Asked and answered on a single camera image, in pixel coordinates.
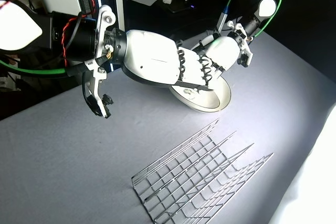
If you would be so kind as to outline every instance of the metal frame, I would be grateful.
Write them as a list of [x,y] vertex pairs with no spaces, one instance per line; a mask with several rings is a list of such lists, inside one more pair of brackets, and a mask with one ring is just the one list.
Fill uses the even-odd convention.
[[153,223],[207,223],[269,160],[242,169],[233,162],[252,145],[227,157],[209,136],[219,119],[132,177],[133,188]]

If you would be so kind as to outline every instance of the metal wire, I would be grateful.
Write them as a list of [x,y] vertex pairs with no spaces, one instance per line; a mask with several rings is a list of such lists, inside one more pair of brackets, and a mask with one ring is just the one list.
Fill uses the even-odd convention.
[[219,119],[132,177],[133,188],[153,223],[207,223],[272,156],[237,170],[233,162],[252,145],[227,157],[209,137]]

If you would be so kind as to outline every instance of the wire rack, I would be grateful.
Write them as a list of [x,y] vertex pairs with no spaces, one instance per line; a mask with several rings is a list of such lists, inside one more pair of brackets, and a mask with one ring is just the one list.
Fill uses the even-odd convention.
[[219,119],[132,177],[133,188],[154,223],[208,223],[271,158],[236,169],[252,145],[227,157],[210,137]]

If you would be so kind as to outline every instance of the wire basket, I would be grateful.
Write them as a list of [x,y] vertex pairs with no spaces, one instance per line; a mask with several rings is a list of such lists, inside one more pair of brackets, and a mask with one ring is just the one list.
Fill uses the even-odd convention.
[[221,147],[235,132],[215,143],[209,134],[218,121],[132,177],[153,223],[208,223],[272,156],[237,170],[232,163],[252,145],[226,157]]

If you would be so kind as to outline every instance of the gray tabletop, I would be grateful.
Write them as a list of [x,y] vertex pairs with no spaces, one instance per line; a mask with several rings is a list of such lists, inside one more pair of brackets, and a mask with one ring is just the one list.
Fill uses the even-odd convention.
[[92,114],[77,87],[1,121],[0,223],[150,223],[131,177],[216,118],[213,138],[237,131],[237,145],[255,143],[241,165],[274,156],[212,223],[267,223],[336,102],[336,85],[265,33],[251,49],[249,68],[223,74],[232,100],[222,112],[196,112],[168,89],[115,71],[101,86],[114,100],[108,120]]

